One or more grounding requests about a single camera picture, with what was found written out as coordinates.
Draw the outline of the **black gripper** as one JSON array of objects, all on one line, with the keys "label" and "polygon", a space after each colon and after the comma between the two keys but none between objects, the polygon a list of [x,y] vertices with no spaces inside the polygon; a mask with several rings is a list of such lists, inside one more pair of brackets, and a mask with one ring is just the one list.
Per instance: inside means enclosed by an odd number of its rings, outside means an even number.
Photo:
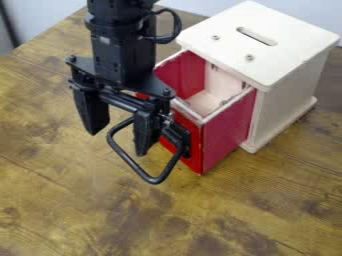
[{"label": "black gripper", "polygon": [[[139,104],[124,90],[142,93],[150,98],[143,103],[155,112],[170,112],[174,90],[154,73],[156,45],[168,44],[174,35],[126,35],[92,39],[92,56],[71,55],[66,64],[71,68],[70,85],[74,101],[86,131],[96,135],[110,123],[110,109],[116,98],[122,108]],[[139,157],[144,156],[160,137],[160,118],[154,112],[134,114],[134,142]]]}]

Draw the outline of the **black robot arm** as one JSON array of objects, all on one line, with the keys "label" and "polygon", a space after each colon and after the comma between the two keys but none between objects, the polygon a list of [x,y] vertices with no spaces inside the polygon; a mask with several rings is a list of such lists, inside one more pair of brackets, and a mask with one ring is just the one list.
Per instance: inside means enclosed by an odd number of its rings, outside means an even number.
[{"label": "black robot arm", "polygon": [[158,142],[163,118],[170,113],[174,90],[154,73],[156,46],[167,44],[182,31],[174,18],[172,31],[156,33],[159,0],[87,0],[84,24],[91,34],[92,55],[70,56],[70,85],[87,132],[98,134],[110,123],[110,106],[134,113],[136,154],[147,154]]}]

